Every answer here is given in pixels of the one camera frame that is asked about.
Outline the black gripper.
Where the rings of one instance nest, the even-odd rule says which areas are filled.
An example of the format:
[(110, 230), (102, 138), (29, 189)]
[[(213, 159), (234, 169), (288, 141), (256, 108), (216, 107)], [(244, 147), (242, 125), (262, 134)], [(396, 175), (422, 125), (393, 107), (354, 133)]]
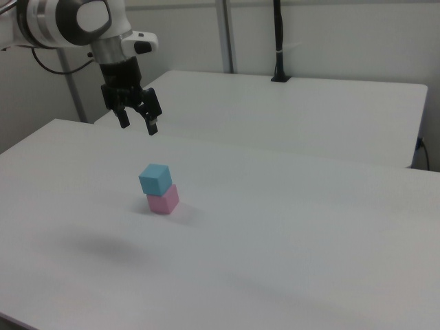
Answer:
[(104, 103), (112, 110), (120, 126), (125, 129), (130, 125), (126, 107), (134, 108), (146, 123), (149, 135), (158, 132), (157, 117), (162, 115), (162, 108), (154, 88), (143, 90), (141, 71), (136, 57), (118, 63), (99, 64), (104, 78), (101, 86)]

